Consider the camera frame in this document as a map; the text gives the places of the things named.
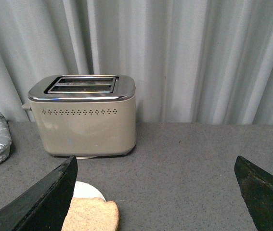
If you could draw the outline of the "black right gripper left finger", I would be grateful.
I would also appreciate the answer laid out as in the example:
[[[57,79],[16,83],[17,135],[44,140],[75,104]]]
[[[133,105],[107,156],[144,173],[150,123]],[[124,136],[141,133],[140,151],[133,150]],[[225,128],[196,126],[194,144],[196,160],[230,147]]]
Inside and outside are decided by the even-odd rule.
[[[77,159],[72,156],[0,210],[0,231],[61,230],[77,173]]]

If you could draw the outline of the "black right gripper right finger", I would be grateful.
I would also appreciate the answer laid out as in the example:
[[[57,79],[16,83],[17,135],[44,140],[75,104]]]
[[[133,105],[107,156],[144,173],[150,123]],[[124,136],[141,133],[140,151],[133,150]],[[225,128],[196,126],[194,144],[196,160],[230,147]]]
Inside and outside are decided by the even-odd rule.
[[[273,231],[273,175],[238,156],[234,172],[249,214],[259,231]]]

